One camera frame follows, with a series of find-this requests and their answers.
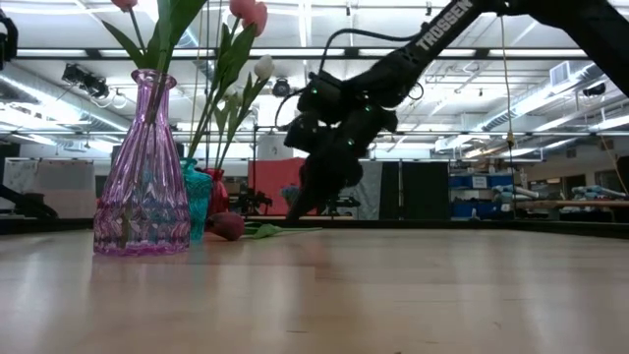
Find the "wooden background table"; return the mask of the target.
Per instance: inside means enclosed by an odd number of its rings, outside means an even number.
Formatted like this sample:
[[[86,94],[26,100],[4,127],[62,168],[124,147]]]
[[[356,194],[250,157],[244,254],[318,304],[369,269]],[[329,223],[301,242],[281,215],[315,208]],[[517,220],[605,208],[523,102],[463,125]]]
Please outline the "wooden background table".
[[[563,207],[620,208],[629,207],[629,201],[523,201],[516,203],[516,208],[553,209]]]

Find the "black stand frame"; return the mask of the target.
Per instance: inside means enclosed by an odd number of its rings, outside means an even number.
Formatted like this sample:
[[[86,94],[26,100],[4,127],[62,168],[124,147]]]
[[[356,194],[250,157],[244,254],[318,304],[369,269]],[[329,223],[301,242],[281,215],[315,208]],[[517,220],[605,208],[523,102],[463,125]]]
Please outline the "black stand frame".
[[[282,160],[293,157],[293,150],[284,146],[285,135],[273,132],[267,133],[255,131],[253,142],[253,159],[257,160]]]

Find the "red backdrop cloth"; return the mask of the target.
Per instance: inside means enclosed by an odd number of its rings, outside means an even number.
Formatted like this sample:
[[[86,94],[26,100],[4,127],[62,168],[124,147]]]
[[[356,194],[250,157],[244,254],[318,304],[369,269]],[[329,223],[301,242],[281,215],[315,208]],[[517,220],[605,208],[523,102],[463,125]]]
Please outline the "red backdrop cloth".
[[[250,187],[272,199],[268,214],[286,214],[289,207],[281,195],[281,190],[289,185],[300,185],[299,170],[304,162],[305,160],[299,157],[249,162]]]

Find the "grey backdrop cloth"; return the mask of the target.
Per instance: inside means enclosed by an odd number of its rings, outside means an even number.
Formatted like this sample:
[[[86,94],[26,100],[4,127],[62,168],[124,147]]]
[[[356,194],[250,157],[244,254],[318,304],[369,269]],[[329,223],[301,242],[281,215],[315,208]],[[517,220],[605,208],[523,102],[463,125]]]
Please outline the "grey backdrop cloth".
[[[382,163],[379,161],[362,161],[363,177],[353,187],[343,191],[344,195],[353,197],[361,205],[356,208],[354,216],[359,220],[377,220],[380,211],[380,191]]]

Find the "blue glass vase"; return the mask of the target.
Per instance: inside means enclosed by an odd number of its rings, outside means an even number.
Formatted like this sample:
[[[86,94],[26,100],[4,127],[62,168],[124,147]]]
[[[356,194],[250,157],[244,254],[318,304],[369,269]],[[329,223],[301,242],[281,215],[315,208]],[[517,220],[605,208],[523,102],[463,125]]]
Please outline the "blue glass vase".
[[[198,171],[197,163],[198,162],[193,158],[181,159],[191,218],[192,242],[202,239],[212,190],[211,176],[202,171]]]

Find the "red glass vase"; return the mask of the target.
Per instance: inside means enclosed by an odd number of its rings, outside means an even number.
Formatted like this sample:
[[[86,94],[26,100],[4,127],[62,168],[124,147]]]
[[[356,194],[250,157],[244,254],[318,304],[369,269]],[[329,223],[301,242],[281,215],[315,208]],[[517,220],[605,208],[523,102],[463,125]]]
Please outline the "red glass vase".
[[[223,169],[206,168],[204,173],[212,179],[212,188],[208,200],[207,216],[229,210],[229,194],[223,182]]]

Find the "bunch of tulips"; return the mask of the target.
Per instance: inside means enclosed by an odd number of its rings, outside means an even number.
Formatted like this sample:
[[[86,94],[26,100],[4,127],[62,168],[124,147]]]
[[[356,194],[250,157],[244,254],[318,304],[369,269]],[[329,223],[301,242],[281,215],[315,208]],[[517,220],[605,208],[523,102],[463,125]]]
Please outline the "bunch of tulips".
[[[251,73],[248,73],[248,79],[245,87],[241,89],[244,99],[243,109],[245,110],[242,123],[244,122],[245,118],[250,114],[250,108],[252,104],[254,103],[255,99],[260,94],[262,89],[268,83],[271,75],[273,74],[274,68],[275,66],[272,57],[269,55],[264,55],[257,61],[254,66],[255,79]],[[237,89],[229,88],[224,96],[228,93],[233,93],[235,90]]]

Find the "white partition panel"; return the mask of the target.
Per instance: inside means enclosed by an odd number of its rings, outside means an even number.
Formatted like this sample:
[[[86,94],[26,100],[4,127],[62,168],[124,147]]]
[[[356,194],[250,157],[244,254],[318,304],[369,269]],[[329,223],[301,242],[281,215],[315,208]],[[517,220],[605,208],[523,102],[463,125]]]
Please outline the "white partition panel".
[[[96,212],[91,160],[9,159],[3,184],[21,194],[42,195],[43,202],[61,219],[93,218]]]

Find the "pink glass vase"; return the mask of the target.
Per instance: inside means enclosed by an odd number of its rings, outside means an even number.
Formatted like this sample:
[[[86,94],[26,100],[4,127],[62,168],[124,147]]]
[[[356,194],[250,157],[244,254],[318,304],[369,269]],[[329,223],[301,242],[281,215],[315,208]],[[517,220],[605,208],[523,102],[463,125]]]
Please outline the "pink glass vase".
[[[136,117],[97,202],[93,250],[107,256],[164,255],[190,246],[191,218],[180,155],[168,124],[176,80],[137,69]]]

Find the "black ceiling light fixture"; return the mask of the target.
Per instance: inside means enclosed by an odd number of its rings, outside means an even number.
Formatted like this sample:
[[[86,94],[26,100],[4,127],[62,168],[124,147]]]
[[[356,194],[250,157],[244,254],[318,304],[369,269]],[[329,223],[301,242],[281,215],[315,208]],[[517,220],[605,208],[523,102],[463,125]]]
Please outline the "black ceiling light fixture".
[[[109,95],[109,87],[105,78],[100,78],[77,64],[67,64],[61,79],[65,83],[81,89],[90,97],[102,99]]]

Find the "dark red artificial tulip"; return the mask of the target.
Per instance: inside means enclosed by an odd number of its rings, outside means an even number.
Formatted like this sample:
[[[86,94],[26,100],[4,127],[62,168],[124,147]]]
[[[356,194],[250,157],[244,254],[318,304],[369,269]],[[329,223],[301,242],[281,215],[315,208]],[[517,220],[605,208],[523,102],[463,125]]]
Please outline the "dark red artificial tulip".
[[[142,134],[150,129],[145,123],[152,88],[152,64],[146,52],[134,8],[139,0],[111,0],[122,12],[129,14],[136,31],[132,41],[120,30],[107,23],[105,27],[123,46],[137,69],[132,79],[138,86],[136,117],[122,144],[116,149],[112,167],[105,183],[94,217],[94,248],[102,252],[122,252],[129,242],[133,219],[133,192],[136,189],[136,168],[142,165]]]
[[[286,228],[270,223],[246,221],[240,214],[227,211],[211,215],[205,222],[205,230],[227,241],[237,241],[243,236],[263,239],[280,233],[318,231],[318,228]]]

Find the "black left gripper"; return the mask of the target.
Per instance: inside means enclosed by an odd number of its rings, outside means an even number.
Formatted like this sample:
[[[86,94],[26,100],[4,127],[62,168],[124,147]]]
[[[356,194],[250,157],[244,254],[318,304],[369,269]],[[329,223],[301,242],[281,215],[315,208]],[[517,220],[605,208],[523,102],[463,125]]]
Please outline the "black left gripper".
[[[3,70],[6,63],[18,55],[19,31],[12,19],[1,8],[0,24],[5,29],[5,31],[0,30],[0,70]]]

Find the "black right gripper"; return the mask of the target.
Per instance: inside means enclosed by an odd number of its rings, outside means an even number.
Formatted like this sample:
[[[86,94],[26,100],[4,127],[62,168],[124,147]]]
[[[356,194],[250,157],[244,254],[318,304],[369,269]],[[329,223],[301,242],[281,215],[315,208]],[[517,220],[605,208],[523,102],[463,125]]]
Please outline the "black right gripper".
[[[298,220],[313,208],[337,196],[343,189],[356,186],[364,175],[357,158],[363,157],[381,131],[395,133],[398,118],[394,111],[366,105],[337,115],[335,123],[324,123],[318,111],[298,115],[288,126],[284,146],[307,152],[300,168],[300,186],[286,219]],[[324,156],[324,151],[343,148],[353,156]]]

